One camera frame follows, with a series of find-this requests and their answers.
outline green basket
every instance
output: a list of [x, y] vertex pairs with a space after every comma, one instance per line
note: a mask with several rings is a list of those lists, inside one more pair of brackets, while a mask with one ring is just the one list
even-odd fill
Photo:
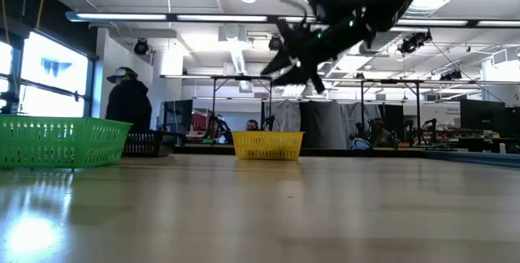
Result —
[[83, 168], [121, 158], [132, 124], [0, 115], [0, 167]]

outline cap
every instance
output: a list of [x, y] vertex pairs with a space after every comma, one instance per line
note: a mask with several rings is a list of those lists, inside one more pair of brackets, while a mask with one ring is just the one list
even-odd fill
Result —
[[106, 80], [110, 81], [112, 84], [115, 84], [118, 78], [122, 78], [125, 75], [134, 75], [136, 78], [138, 77], [137, 73], [128, 67], [120, 67], [115, 70], [114, 75], [108, 76]]

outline yellow basket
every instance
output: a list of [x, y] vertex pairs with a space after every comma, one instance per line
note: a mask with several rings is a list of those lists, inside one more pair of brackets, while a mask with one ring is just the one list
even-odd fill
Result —
[[236, 157], [296, 161], [304, 132], [235, 131]]

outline plastic basket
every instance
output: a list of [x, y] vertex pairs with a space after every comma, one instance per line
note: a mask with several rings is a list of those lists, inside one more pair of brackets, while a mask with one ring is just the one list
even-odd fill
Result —
[[186, 135], [164, 131], [128, 133], [124, 157], [165, 157], [176, 145], [184, 145]]
[[296, 161], [304, 132], [235, 131], [235, 153], [240, 159]]
[[117, 162], [132, 124], [0, 116], [0, 167], [81, 168]]

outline person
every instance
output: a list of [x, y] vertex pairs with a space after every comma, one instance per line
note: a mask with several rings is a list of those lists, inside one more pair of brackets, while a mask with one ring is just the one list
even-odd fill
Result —
[[249, 120], [246, 124], [245, 124], [245, 130], [246, 131], [256, 131], [258, 130], [258, 122], [256, 120]]
[[152, 105], [146, 96], [148, 88], [139, 80], [137, 73], [128, 67], [120, 67], [106, 79], [116, 86], [108, 97], [106, 118], [132, 123], [132, 131], [147, 132], [150, 129]]
[[374, 119], [372, 133], [369, 136], [373, 146], [394, 146], [399, 142], [399, 140], [392, 138], [392, 133], [384, 129], [384, 122], [380, 118]]

